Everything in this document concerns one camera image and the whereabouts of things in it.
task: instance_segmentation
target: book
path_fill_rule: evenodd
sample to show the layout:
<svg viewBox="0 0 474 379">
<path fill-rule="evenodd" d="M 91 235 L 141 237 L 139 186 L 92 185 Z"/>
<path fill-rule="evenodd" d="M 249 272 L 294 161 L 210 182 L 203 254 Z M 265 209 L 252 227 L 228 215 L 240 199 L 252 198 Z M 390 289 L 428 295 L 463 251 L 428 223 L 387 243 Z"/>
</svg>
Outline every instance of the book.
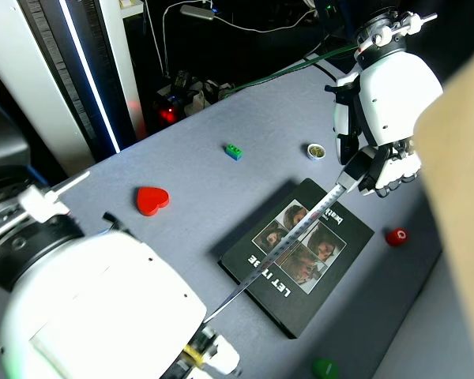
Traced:
<svg viewBox="0 0 474 379">
<path fill-rule="evenodd" d="M 305 179 L 220 259 L 237 281 L 315 206 L 324 191 Z M 374 232 L 338 202 L 248 288 L 247 293 L 290 338 L 298 338 Z"/>
</svg>

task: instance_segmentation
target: red ball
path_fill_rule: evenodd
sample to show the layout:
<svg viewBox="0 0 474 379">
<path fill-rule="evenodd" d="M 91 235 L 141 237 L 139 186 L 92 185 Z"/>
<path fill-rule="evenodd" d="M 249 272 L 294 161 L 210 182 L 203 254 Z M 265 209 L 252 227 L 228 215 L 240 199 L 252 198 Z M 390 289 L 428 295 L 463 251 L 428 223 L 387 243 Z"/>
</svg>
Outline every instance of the red ball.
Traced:
<svg viewBox="0 0 474 379">
<path fill-rule="evenodd" d="M 386 241 L 390 246 L 400 246 L 408 240 L 408 232 L 398 227 L 386 235 Z"/>
</svg>

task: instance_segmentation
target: green round object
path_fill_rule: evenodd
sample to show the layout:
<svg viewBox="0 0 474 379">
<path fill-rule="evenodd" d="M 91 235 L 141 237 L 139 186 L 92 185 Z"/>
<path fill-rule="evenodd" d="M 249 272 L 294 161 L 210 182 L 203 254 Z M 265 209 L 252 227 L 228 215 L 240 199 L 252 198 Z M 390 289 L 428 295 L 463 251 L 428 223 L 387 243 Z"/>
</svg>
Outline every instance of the green round object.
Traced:
<svg viewBox="0 0 474 379">
<path fill-rule="evenodd" d="M 316 359 L 313 362 L 313 374 L 317 379 L 338 379 L 339 369 L 330 359 Z"/>
</svg>

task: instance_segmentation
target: gray table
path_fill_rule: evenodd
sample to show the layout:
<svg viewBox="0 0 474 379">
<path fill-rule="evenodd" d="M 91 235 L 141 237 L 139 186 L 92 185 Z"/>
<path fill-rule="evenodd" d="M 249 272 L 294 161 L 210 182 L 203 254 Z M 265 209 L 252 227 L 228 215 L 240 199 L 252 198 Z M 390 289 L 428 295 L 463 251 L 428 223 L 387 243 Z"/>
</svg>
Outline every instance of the gray table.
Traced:
<svg viewBox="0 0 474 379">
<path fill-rule="evenodd" d="M 326 190 L 334 184 L 340 166 L 325 84 L 310 67 L 241 91 L 95 165 L 63 200 L 89 234 L 107 227 L 104 212 L 114 213 L 211 311 L 235 287 L 219 256 L 305 178 Z M 308 160 L 310 142 L 325 146 L 323 161 Z M 224 154 L 226 144 L 243 150 L 239 162 Z M 166 189 L 171 203 L 140 215 L 139 186 Z M 312 377 L 317 357 L 335 360 L 342 378 L 372 377 L 418 295 L 441 249 L 421 182 L 384 200 L 350 193 L 340 202 L 375 235 L 301 338 L 286 338 L 247 295 L 212 322 L 241 354 L 242 378 Z M 406 227 L 410 241 L 390 249 L 383 230 L 395 227 Z"/>
</svg>

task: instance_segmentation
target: heart-shaped object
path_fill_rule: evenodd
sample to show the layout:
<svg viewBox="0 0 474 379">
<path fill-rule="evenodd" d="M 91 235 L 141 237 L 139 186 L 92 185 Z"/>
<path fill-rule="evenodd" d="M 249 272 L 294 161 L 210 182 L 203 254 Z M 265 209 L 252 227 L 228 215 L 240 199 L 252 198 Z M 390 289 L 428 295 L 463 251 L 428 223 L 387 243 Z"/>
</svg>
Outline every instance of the heart-shaped object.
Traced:
<svg viewBox="0 0 474 379">
<path fill-rule="evenodd" d="M 159 208 L 168 205 L 168 192 L 165 189 L 141 187 L 137 191 L 137 208 L 144 216 L 152 216 Z"/>
</svg>

